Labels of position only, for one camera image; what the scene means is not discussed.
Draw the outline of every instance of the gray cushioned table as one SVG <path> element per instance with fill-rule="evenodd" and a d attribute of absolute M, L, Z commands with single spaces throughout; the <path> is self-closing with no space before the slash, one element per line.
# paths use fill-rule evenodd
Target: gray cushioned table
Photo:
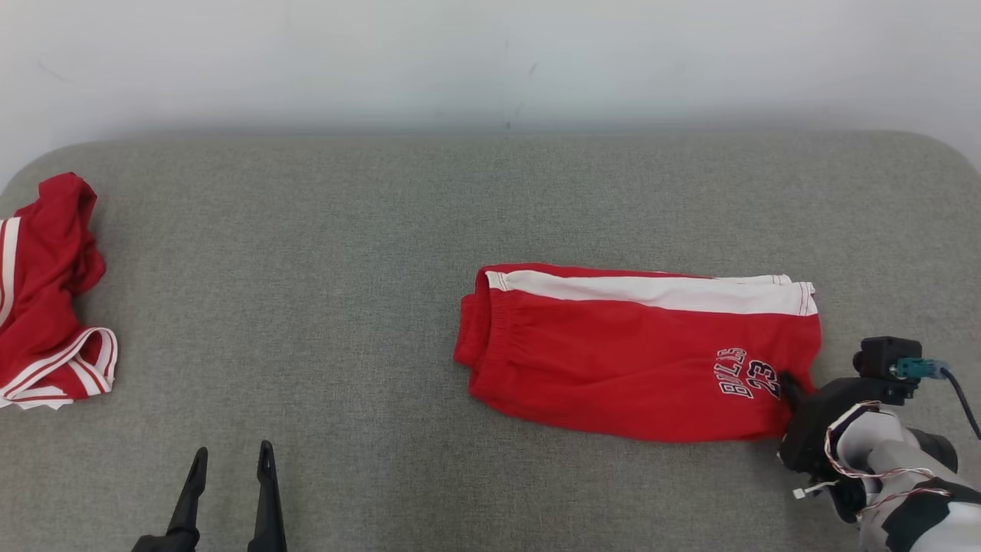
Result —
<path fill-rule="evenodd" d="M 202 445 L 199 549 L 244 550 L 263 438 L 296 551 L 857 550 L 829 502 L 793 499 L 774 441 L 635 442 L 471 399 L 451 352 L 489 263 L 787 273 L 817 288 L 818 383 L 892 334 L 981 408 L 981 178 L 929 138 L 147 138 L 42 157 L 0 214 L 64 171 L 100 194 L 109 266 L 77 309 L 122 355 L 107 396 L 0 411 L 2 550 L 129 550 Z M 981 482 L 947 383 L 902 414 Z"/>

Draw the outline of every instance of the white wall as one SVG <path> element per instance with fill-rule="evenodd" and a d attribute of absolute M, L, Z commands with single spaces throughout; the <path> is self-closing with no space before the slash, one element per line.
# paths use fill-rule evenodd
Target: white wall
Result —
<path fill-rule="evenodd" d="M 0 186 L 170 128 L 792 126 L 981 164 L 976 0 L 0 0 Z"/>

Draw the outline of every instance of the garment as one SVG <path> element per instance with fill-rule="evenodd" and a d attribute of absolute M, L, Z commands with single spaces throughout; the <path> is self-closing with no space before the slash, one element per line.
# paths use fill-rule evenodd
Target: garment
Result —
<path fill-rule="evenodd" d="M 779 437 L 780 371 L 812 392 L 809 283 L 501 264 L 463 298 L 470 393 L 530 421 L 654 441 Z"/>
<path fill-rule="evenodd" d="M 72 173 L 0 226 L 0 407 L 53 409 L 112 390 L 119 347 L 82 327 L 72 298 L 105 273 L 88 222 L 95 193 Z"/>

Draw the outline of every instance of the white stripe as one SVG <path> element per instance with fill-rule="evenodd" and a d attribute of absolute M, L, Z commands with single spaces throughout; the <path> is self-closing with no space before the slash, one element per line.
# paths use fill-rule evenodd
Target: white stripe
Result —
<path fill-rule="evenodd" d="M 0 285 L 3 286 L 3 304 L 0 305 L 0 326 L 7 321 L 10 316 L 10 309 L 14 307 L 14 263 L 17 260 L 17 235 L 21 229 L 21 218 L 9 218 L 3 223 L 4 232 L 3 244 L 3 274 L 0 274 Z"/>
<path fill-rule="evenodd" d="M 46 359 L 36 360 L 31 364 L 29 364 L 26 368 L 21 370 L 21 373 L 17 374 L 17 377 L 12 379 L 10 383 L 5 385 L 3 388 L 0 388 L 0 396 L 3 396 L 7 399 L 16 398 L 17 395 L 20 392 L 23 392 L 25 388 L 29 388 L 31 384 L 33 384 L 35 381 L 41 379 L 42 377 L 54 371 L 56 368 L 58 368 L 58 366 L 60 366 L 60 364 L 53 364 L 51 366 L 47 366 L 45 369 L 40 370 L 39 372 L 34 374 L 36 370 L 38 370 L 41 366 L 44 366 L 45 364 L 48 364 L 53 360 L 57 359 L 58 357 L 64 355 L 65 353 L 68 353 L 68 355 L 65 357 L 65 361 L 77 355 L 78 350 L 80 350 L 81 346 L 85 344 L 85 340 L 88 338 L 88 336 L 92 335 L 92 332 L 94 331 L 96 331 L 96 328 L 88 328 L 87 330 L 79 334 L 78 337 L 75 339 L 75 341 L 72 342 L 72 344 L 66 347 L 65 349 L 61 350 L 60 352 Z"/>
<path fill-rule="evenodd" d="M 75 355 L 74 360 L 75 362 L 81 364 L 83 368 L 88 368 L 88 373 L 92 374 L 92 379 L 94 379 L 96 383 L 102 384 L 101 388 L 105 389 L 106 393 L 109 393 L 110 391 L 113 390 L 113 383 L 111 381 L 106 381 L 105 374 L 102 371 L 100 371 L 99 368 L 86 362 L 85 359 L 83 359 L 80 355 Z"/>
<path fill-rule="evenodd" d="M 793 284 L 791 277 L 786 274 L 764 274 L 762 276 L 749 276 L 748 278 L 714 278 L 723 282 L 733 284 L 768 284 L 776 286 L 786 286 Z"/>
<path fill-rule="evenodd" d="M 119 357 L 119 342 L 116 341 L 116 334 L 109 328 L 96 328 L 102 337 L 102 348 L 99 350 L 99 358 L 96 359 L 95 371 L 103 376 L 106 383 L 106 393 L 112 391 L 113 380 L 116 379 L 116 358 Z"/>
<path fill-rule="evenodd" d="M 68 397 L 68 395 L 53 385 L 28 389 L 18 395 L 18 399 L 30 399 L 31 397 Z"/>
<path fill-rule="evenodd" d="M 70 405 L 74 401 L 72 399 L 40 399 L 37 401 L 23 401 L 21 403 L 11 403 L 21 407 L 22 410 L 29 411 L 37 407 L 51 407 L 52 410 L 57 411 L 64 405 Z"/>
<path fill-rule="evenodd" d="M 568 301 L 624 301 L 695 312 L 732 314 L 816 314 L 809 283 L 796 286 L 746 286 L 725 280 L 599 276 L 561 278 L 535 270 L 488 271 L 493 289 L 522 291 Z"/>
<path fill-rule="evenodd" d="M 68 367 L 72 369 L 78 381 L 81 382 L 81 386 L 85 388 L 85 395 L 93 397 L 102 393 L 99 386 L 95 384 L 95 380 L 92 379 L 92 374 L 85 370 L 81 364 L 76 360 L 69 360 Z"/>

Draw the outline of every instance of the red shorts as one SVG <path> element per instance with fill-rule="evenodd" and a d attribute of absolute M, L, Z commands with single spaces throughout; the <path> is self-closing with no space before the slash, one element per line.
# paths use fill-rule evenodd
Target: red shorts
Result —
<path fill-rule="evenodd" d="M 653 441 L 780 437 L 777 373 L 812 392 L 809 283 L 545 264 L 481 269 L 454 359 L 495 409 Z"/>
<path fill-rule="evenodd" d="M 94 207 L 92 188 L 65 173 L 0 222 L 0 407 L 58 409 L 113 388 L 115 334 L 72 310 L 106 271 L 88 229 Z"/>

